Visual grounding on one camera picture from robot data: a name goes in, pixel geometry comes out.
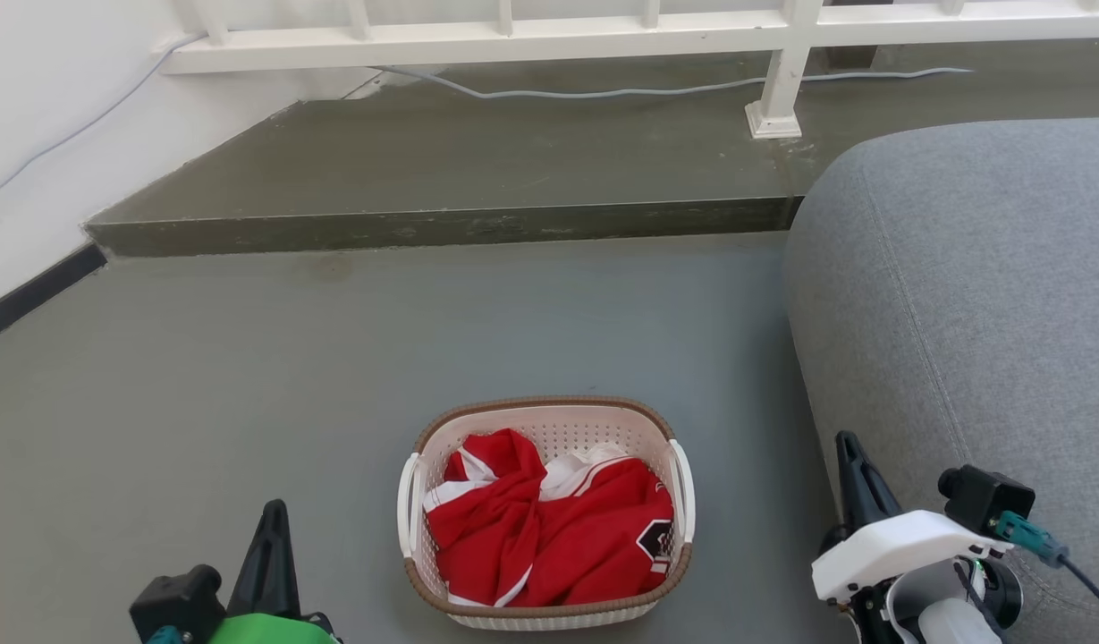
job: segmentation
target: white railing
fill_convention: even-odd
[[[784,0],[778,11],[693,13],[664,13],[660,0],[640,0],[639,15],[557,20],[513,20],[511,0],[497,0],[491,22],[388,25],[370,24],[366,0],[338,0],[348,8],[349,27],[235,32],[219,0],[193,1],[209,36],[173,54],[167,74],[770,51],[761,101],[746,107],[756,137],[799,135],[795,96],[812,47],[1099,37],[1099,0],[844,8]]]

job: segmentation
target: white plastic basket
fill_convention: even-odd
[[[510,428],[533,441],[542,462],[613,443],[644,460],[673,498],[673,534],[668,578],[651,592],[611,602],[574,607],[477,608],[447,600],[434,563],[434,538],[423,518],[422,495],[442,482],[446,460],[468,435]],[[617,398],[545,397],[500,400],[459,407],[439,417],[422,433],[398,482],[398,543],[406,574],[425,602],[469,628],[492,631],[560,631],[601,626],[639,618],[675,589],[692,557],[696,491],[688,457],[664,419],[640,402]]]

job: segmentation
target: white wall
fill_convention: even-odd
[[[0,179],[99,113],[193,27],[171,0],[0,0]],[[297,99],[368,69],[156,75],[96,127],[0,191],[0,297],[86,242],[79,224]]]

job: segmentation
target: sofa cushion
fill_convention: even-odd
[[[1099,586],[1099,119],[966,123],[841,156],[796,215],[789,317],[828,473],[858,433],[906,509],[974,464]],[[1099,642],[1067,570],[1011,557],[1012,642]]]

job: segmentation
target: red clothing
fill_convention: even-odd
[[[614,445],[542,466],[511,430],[468,436],[446,480],[424,504],[452,602],[602,602],[664,581],[671,498]]]

